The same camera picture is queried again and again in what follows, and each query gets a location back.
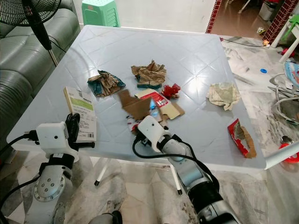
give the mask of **electric fan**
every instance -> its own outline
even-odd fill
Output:
[[[60,2],[61,0],[0,0],[0,22],[31,27],[39,42],[49,52],[55,66],[58,62],[43,23],[56,13]]]

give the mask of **crumpled white paper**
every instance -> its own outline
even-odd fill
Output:
[[[224,110],[232,110],[233,105],[241,98],[238,89],[233,83],[211,84],[209,92],[206,94],[212,104],[224,106]]]

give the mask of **wire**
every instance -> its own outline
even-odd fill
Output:
[[[58,44],[56,44],[54,41],[52,41],[52,40],[50,40],[53,44],[55,44],[56,45],[56,47],[58,47],[59,49],[61,49],[64,53],[66,53],[66,51],[65,50],[63,50],[61,47],[59,47],[58,46]]]
[[[0,155],[2,155],[12,144],[16,143],[17,141],[21,140],[21,139],[25,139],[27,138],[28,135],[24,134],[14,140],[12,140],[11,142],[9,142],[6,146],[4,146],[4,148],[0,151]]]
[[[36,177],[36,178],[33,178],[31,181],[27,181],[21,185],[19,185],[18,187],[12,189],[11,191],[9,191],[5,196],[4,198],[2,198],[2,200],[0,201],[0,220],[3,222],[3,224],[8,224],[8,221],[6,220],[5,216],[3,215],[3,213],[1,212],[1,209],[2,209],[2,206],[4,204],[4,202],[9,198],[9,196],[11,196],[15,191],[17,191],[18,189],[22,188],[22,187],[25,187],[26,185],[28,184],[31,184],[35,181],[37,181],[37,179],[39,178],[40,176]]]
[[[265,45],[261,45],[261,46],[247,45],[247,44],[244,44],[244,43],[238,43],[238,42],[230,41],[230,40],[227,40],[227,39],[224,39],[224,40],[232,42],[232,43],[237,43],[237,44],[241,44],[241,45],[244,45],[244,46],[248,46],[248,47],[264,47],[265,46]]]
[[[205,171],[205,172],[211,177],[212,182],[213,182],[215,188],[216,188],[217,191],[219,192],[219,189],[220,189],[219,181],[218,181],[217,178],[211,173],[211,171],[209,170],[209,168],[206,167],[205,164],[203,164],[202,162],[200,162],[199,160],[196,159],[195,154],[194,154],[194,151],[193,151],[192,147],[191,147],[188,143],[182,142],[182,143],[186,144],[186,145],[190,148],[192,157],[191,157],[191,156],[188,156],[188,155],[181,155],[181,154],[141,155],[141,154],[137,153],[137,152],[136,152],[136,149],[135,149],[135,145],[137,144],[137,142],[139,142],[138,137],[135,138],[135,140],[134,140],[134,142],[133,142],[133,145],[132,145],[132,149],[133,149],[134,154],[137,155],[137,156],[140,157],[140,158],[144,158],[144,159],[154,159],[154,158],[163,158],[163,157],[181,157],[181,158],[185,158],[185,159],[192,160],[192,161],[196,162],[196,164],[197,164],[203,171]]]

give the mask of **crumpled brown paper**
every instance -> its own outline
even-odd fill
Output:
[[[224,106],[224,110],[232,110],[233,105],[241,98],[239,91],[233,83],[211,84],[206,95],[212,104]]]
[[[98,73],[99,76],[93,76],[87,81],[97,97],[109,96],[126,86],[118,77],[107,71],[98,70]]]
[[[166,69],[164,65],[155,63],[154,60],[148,66],[131,66],[133,75],[138,80],[137,87],[140,88],[160,88],[165,81]]]

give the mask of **fan grille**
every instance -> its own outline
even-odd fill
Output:
[[[0,22],[13,26],[30,26],[25,14],[29,13],[29,10],[26,9],[27,11],[24,11],[23,1],[24,0],[0,0]],[[46,22],[56,13],[60,1],[61,0],[31,0],[33,8],[38,12],[41,18],[39,23]]]

